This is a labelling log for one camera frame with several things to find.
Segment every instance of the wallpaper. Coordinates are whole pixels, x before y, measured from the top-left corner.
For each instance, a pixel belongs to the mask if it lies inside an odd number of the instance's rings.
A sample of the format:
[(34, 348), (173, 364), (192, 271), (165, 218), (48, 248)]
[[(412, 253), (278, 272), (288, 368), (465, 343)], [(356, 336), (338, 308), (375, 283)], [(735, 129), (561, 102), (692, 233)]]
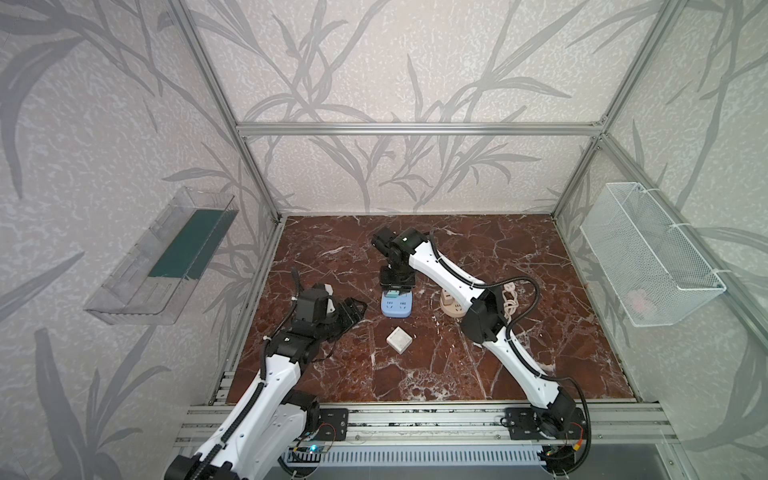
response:
[[(273, 228), (162, 2), (0, 1), (0, 478), (156, 478)], [(173, 326), (83, 310), (181, 186), (240, 213)]]
[(490, 135), (262, 137), (250, 148), (286, 211), (540, 214), (554, 209), (587, 142)]
[[(599, 120), (661, 3), (188, 5), (240, 122), (496, 122)], [(280, 208), (314, 214), (548, 212), (545, 199), (562, 191), (578, 145), (586, 144), (553, 137), (250, 141)], [(523, 157), (537, 160), (510, 160)]]
[(611, 134), (768, 309), (767, 6), (685, 8)]
[[(767, 6), (688, 2), (611, 129), (763, 305)], [(558, 227), (627, 374), (643, 399), (664, 405), (700, 478), (764, 478), (764, 349), (722, 299), (674, 326), (632, 326), (578, 229), (609, 181), (626, 179), (599, 154)]]

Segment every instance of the clear plastic shelf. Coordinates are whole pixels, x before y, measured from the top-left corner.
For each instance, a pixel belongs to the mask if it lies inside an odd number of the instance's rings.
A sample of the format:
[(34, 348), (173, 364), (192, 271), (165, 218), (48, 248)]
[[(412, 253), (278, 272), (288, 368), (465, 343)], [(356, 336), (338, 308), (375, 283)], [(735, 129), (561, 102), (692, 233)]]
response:
[(174, 324), (238, 211), (232, 194), (182, 187), (85, 311), (113, 325)]

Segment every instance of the metal mounting plate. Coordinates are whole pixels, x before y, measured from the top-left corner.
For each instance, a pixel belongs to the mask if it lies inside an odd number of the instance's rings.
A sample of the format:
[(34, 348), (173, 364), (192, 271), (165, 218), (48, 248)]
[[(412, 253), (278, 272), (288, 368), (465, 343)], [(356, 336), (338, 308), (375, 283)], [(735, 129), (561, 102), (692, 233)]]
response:
[(320, 409), (320, 424), (322, 425), (313, 440), (343, 442), (346, 440), (346, 427), (349, 422), (348, 409)]
[[(571, 421), (581, 423), (586, 428), (587, 423), (584, 420), (584, 412), (579, 408), (576, 408), (574, 418)], [(566, 433), (563, 433), (555, 439), (544, 437), (536, 428), (533, 410), (525, 407), (509, 407), (505, 409), (502, 425), (509, 430), (510, 440), (565, 440), (566, 435)], [(569, 439), (575, 440), (578, 439), (580, 432), (577, 430), (576, 425), (571, 424), (567, 434)]]

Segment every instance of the marble surface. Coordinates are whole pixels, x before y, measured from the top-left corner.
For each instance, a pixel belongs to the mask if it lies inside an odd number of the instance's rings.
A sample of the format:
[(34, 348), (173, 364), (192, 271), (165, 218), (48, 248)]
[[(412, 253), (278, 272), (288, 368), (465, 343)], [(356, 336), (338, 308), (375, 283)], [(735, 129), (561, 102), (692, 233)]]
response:
[[(440, 250), (483, 280), (520, 273), (535, 278), (541, 303), (515, 333), (536, 361), (548, 372), (574, 377), (589, 398), (632, 396), (548, 215), (417, 215), (288, 219), (229, 402), (237, 402), (257, 374), (262, 336), (290, 306), (291, 266), (300, 270), (305, 287), (329, 283), (338, 300), (353, 296), (369, 304), (366, 318), (338, 342), (330, 359), (307, 369), (297, 388), (324, 402), (525, 398), (496, 357), (474, 346), (462, 335), (459, 320), (440, 310), (440, 289), (421, 273), (412, 315), (381, 314), (384, 258), (369, 240), (384, 226), (395, 232), (435, 229)], [(533, 291), (522, 283), (518, 290), (523, 308)], [(386, 342), (398, 326), (413, 337), (402, 355)]]

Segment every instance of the metal wire basket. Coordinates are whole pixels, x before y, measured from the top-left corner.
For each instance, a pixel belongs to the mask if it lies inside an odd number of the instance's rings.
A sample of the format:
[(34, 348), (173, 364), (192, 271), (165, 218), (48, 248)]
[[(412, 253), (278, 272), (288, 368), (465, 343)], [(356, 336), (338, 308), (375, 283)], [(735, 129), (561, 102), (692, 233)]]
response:
[(720, 276), (641, 184), (606, 184), (581, 225), (635, 326), (680, 322), (725, 291)]

